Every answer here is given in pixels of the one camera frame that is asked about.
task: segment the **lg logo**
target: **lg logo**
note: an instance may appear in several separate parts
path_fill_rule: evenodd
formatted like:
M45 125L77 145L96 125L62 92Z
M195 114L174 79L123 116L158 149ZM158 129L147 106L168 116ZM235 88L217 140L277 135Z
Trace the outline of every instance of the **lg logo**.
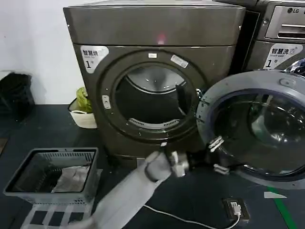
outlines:
M300 10L299 9L293 9L293 8L289 8L287 10L287 13L298 13Z

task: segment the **white wall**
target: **white wall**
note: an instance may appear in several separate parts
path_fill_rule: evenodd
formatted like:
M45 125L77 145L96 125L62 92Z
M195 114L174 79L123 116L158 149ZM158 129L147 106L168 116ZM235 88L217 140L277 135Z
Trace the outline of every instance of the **white wall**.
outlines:
M93 1L1 1L0 72L31 74L36 104L69 104L83 86L62 8Z

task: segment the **washing machine door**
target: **washing machine door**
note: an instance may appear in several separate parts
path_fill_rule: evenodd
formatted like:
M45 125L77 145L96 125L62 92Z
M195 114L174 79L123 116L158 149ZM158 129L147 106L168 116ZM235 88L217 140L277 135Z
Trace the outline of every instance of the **washing machine door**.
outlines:
M258 184L305 188L305 77L279 70L229 76L197 108L205 144L221 135L223 158Z
M290 67L285 69L285 72L305 76L305 58L294 62Z

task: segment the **metal trim ring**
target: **metal trim ring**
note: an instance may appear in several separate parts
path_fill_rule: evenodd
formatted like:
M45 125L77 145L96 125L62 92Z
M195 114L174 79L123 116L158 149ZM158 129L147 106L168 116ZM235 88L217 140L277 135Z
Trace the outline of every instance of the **metal trim ring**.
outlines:
M197 108L197 126L204 144L214 138L211 130L210 117L219 101L228 99L237 92L253 90L269 91L273 94L281 94L293 102L305 107L305 77L285 73L278 70L257 70L229 76L213 85L201 98ZM236 173L255 183L283 188L283 189L305 189L304 176L291 177L284 181L278 178L270 180L267 176L256 176L246 168L241 168Z

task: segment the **white bucket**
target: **white bucket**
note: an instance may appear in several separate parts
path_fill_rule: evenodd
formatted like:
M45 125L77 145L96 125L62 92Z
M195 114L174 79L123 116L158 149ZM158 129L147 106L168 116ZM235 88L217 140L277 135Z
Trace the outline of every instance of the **white bucket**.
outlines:
M81 128L86 129L96 129L97 125L95 122L94 114L87 113L84 111L80 111L77 100L73 100L73 102L69 105L69 112L75 121L76 125Z

